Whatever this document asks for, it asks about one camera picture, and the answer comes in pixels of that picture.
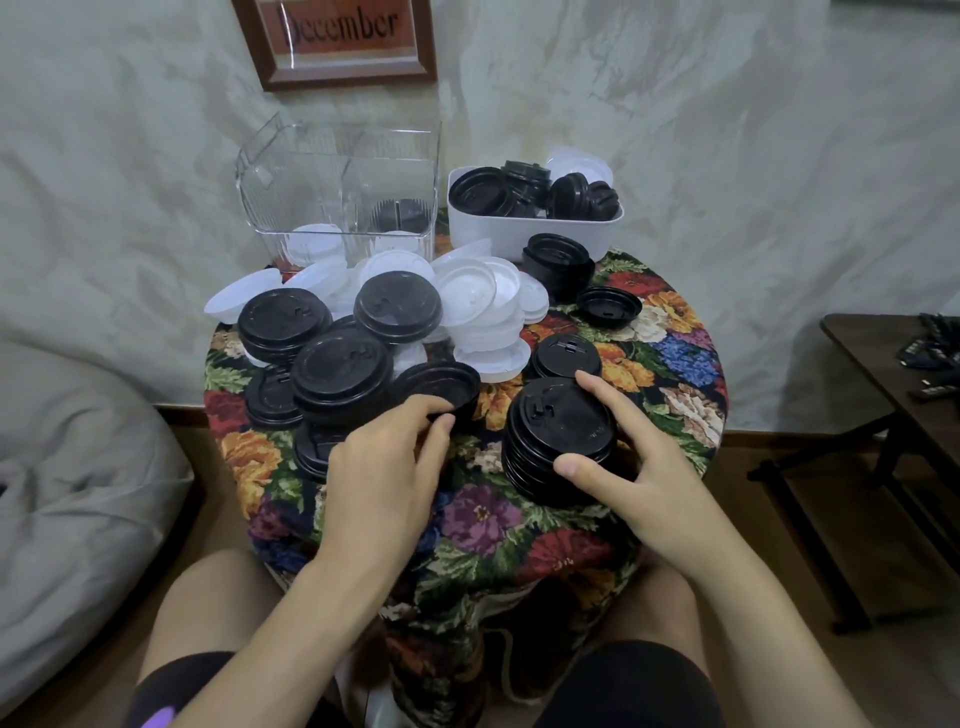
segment marbled wall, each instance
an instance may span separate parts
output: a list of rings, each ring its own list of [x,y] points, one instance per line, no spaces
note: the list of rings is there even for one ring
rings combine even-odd
[[[264,260],[232,181],[279,107],[443,117],[444,168],[611,161],[621,247],[695,305],[731,426],[882,403],[828,311],[937,309],[960,278],[960,18],[826,0],[434,0],[437,87],[271,96],[228,0],[0,8],[0,328],[200,400],[204,301]]]

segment hand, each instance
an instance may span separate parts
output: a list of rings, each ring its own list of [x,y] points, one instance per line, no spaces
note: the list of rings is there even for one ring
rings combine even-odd
[[[570,453],[554,461],[554,470],[610,506],[644,544],[699,581],[714,556],[739,539],[736,529],[673,438],[599,376],[577,372],[577,383],[610,408],[639,455],[639,475],[631,483]]]
[[[349,574],[354,586],[372,588],[375,607],[427,525],[454,423],[444,414],[430,424],[427,415],[450,409],[439,397],[413,395],[330,453],[324,537],[315,561]]]

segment wooden table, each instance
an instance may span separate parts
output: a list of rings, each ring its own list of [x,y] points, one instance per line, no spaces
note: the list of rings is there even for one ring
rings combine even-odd
[[[924,335],[916,316],[829,314],[821,322],[821,328],[890,402],[893,412],[778,461],[765,460],[748,477],[765,483],[779,502],[823,576],[840,613],[840,619],[833,625],[834,631],[847,633],[910,619],[929,610],[869,615],[794,496],[783,471],[829,452],[848,449],[886,431],[871,483],[889,490],[944,560],[960,573],[960,537],[956,527],[935,503],[921,502],[904,489],[893,473],[900,456],[907,449],[914,449],[949,488],[960,493],[960,409],[953,400],[920,403],[907,395],[911,390],[922,389],[922,379],[929,375],[907,369],[897,359],[903,346]]]

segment baseboard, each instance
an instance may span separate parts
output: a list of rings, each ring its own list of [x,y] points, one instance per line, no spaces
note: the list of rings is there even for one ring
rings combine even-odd
[[[171,427],[210,427],[200,404],[157,404],[156,411]]]
[[[158,404],[156,411],[172,427],[209,427],[204,408],[199,404]],[[760,432],[729,429],[723,433],[725,448],[802,449],[832,435],[819,432]],[[865,442],[857,452],[879,451],[879,442]]]
[[[729,429],[723,433],[724,448],[787,449],[807,448],[833,437],[824,432],[761,432],[749,429]],[[864,441],[855,452],[879,452],[880,441],[876,438]]]

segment picture frame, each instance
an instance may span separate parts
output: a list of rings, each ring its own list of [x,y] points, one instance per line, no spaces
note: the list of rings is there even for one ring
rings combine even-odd
[[[231,0],[265,91],[434,83],[430,0]]]

